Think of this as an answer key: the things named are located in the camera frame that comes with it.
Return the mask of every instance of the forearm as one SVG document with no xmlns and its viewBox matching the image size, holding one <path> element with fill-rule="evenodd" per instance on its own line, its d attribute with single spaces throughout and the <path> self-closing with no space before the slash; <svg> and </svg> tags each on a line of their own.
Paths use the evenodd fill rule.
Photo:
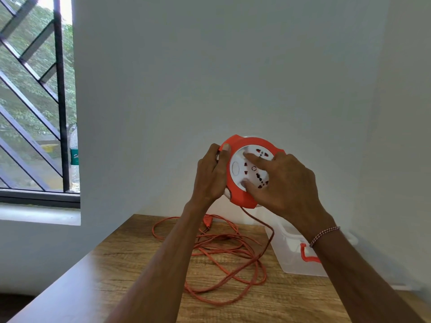
<svg viewBox="0 0 431 323">
<path fill-rule="evenodd" d="M 176 321 L 196 233 L 206 210 L 192 202 L 186 204 L 181 218 L 106 322 Z"/>
<path fill-rule="evenodd" d="M 313 249 L 353 323 L 423 322 L 341 231 L 323 235 Z"/>
</svg>

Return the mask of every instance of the diagonal metal bar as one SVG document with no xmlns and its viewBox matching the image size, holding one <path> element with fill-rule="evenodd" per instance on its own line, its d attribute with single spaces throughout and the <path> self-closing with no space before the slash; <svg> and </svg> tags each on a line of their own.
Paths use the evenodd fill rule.
<svg viewBox="0 0 431 323">
<path fill-rule="evenodd" d="M 51 67 L 40 77 L 39 83 L 46 84 L 48 80 L 51 79 L 51 77 L 56 73 L 57 71 L 57 64 L 53 63 Z"/>
<path fill-rule="evenodd" d="M 31 68 L 31 66 L 26 63 L 26 62 L 22 62 L 19 57 L 20 55 L 18 54 L 18 52 L 14 49 L 14 47 L 12 45 L 10 45 L 10 43 L 1 36 L 0 34 L 0 40 L 3 43 L 3 45 L 5 46 L 5 48 L 12 54 L 12 56 L 25 68 L 25 70 L 28 71 L 28 73 L 37 81 L 37 83 L 42 86 L 42 88 L 45 90 L 45 92 L 47 92 L 52 98 L 53 100 L 58 103 L 58 96 L 56 93 L 53 92 L 53 90 L 47 85 L 47 84 L 43 84 L 40 82 L 40 77 L 38 74 L 36 74 L 36 72 L 33 70 L 33 68 Z"/>
<path fill-rule="evenodd" d="M 45 125 L 45 127 L 51 131 L 51 133 L 60 140 L 60 133 L 54 127 L 51 122 L 49 122 L 48 119 L 45 118 L 45 116 L 40 113 L 40 111 L 29 101 L 28 98 L 25 97 L 25 95 L 16 87 L 13 82 L 9 80 L 9 78 L 3 73 L 3 71 L 0 70 L 0 79 L 11 89 L 12 92 L 25 104 L 25 106 L 33 112 L 33 114 L 42 122 L 42 124 Z"/>
<path fill-rule="evenodd" d="M 63 169 L 63 191 L 70 190 L 69 147 L 67 145 L 66 91 L 64 85 L 63 37 L 61 27 L 60 0 L 54 0 L 55 59 L 57 63 L 58 117 L 60 128 L 61 164 Z"/>
<path fill-rule="evenodd" d="M 26 0 L 23 3 L 21 8 L 19 8 L 15 13 L 15 16 L 13 16 L 2 29 L 1 34 L 4 38 L 8 38 L 13 33 L 29 12 L 35 7 L 38 1 L 39 0 Z"/>
<path fill-rule="evenodd" d="M 53 168 L 60 177 L 62 176 L 62 169 L 55 164 L 52 158 L 45 152 L 45 150 L 40 146 L 37 141 L 8 113 L 8 111 L 0 105 L 0 114 L 18 131 L 18 133 L 29 143 L 37 153 Z"/>
<path fill-rule="evenodd" d="M 15 181 L 13 181 L 2 168 L 0 168 L 0 179 L 9 188 L 14 188 L 16 186 Z"/>
<path fill-rule="evenodd" d="M 39 175 L 35 173 L 35 171 L 21 158 L 21 156 L 19 156 L 18 153 L 15 152 L 2 138 L 0 138 L 0 147 L 3 148 L 3 151 L 5 151 L 15 161 L 15 163 L 18 164 L 19 167 L 23 169 L 40 188 L 42 188 L 42 190 L 50 190 L 50 187 L 46 182 L 44 182 L 42 178 L 40 178 Z"/>
<path fill-rule="evenodd" d="M 16 16 L 16 12 L 12 7 L 7 3 L 6 0 L 0 0 L 0 3 L 3 4 L 3 7 L 6 8 L 6 10 L 9 11 L 9 13 L 12 15 L 12 17 Z"/>
<path fill-rule="evenodd" d="M 46 25 L 46 27 L 39 33 L 39 35 L 31 42 L 29 47 L 23 52 L 19 58 L 21 63 L 28 62 L 31 56 L 42 46 L 42 44 L 50 37 L 54 32 L 54 20 Z"/>
</svg>

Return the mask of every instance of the water bottle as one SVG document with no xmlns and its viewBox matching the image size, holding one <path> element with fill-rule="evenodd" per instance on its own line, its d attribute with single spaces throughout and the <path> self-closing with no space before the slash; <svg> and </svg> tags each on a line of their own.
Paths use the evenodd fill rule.
<svg viewBox="0 0 431 323">
<path fill-rule="evenodd" d="M 70 190 L 80 192 L 79 157 L 78 157 L 78 126 L 70 134 Z"/>
</svg>

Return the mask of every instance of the wooden table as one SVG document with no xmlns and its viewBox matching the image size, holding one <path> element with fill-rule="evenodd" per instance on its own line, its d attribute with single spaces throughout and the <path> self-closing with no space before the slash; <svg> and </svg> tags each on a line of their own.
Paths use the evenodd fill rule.
<svg viewBox="0 0 431 323">
<path fill-rule="evenodd" d="M 159 219 L 133 215 L 10 322 L 102 322 L 159 248 L 161 242 L 151 234 L 151 227 Z M 167 235 L 172 226 L 173 222 L 163 224 L 157 232 Z M 221 222 L 214 222 L 211 229 L 213 232 L 230 230 Z M 261 226 L 240 225 L 240 231 L 261 243 L 268 240 Z M 244 261 L 230 255 L 218 255 L 217 259 L 231 269 Z M 350 322 L 328 278 L 284 273 L 271 246 L 262 262 L 267 268 L 267 282 L 251 288 L 245 298 L 232 305 L 215 307 L 184 293 L 177 321 Z M 251 275 L 252 269 L 241 276 L 250 278 Z M 187 281 L 192 286 L 205 287 L 223 276 L 215 265 L 198 256 L 191 259 Z M 243 288 L 244 284 L 231 280 L 205 296 L 218 301 L 231 299 Z M 400 294 L 427 322 L 431 322 L 430 312 L 418 298 L 409 292 Z"/>
</svg>

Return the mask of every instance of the green bottle label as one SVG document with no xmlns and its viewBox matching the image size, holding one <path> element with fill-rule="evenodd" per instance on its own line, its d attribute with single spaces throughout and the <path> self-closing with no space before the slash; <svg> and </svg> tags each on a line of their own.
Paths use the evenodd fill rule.
<svg viewBox="0 0 431 323">
<path fill-rule="evenodd" d="M 79 165 L 78 150 L 75 148 L 70 149 L 70 164 Z"/>
</svg>

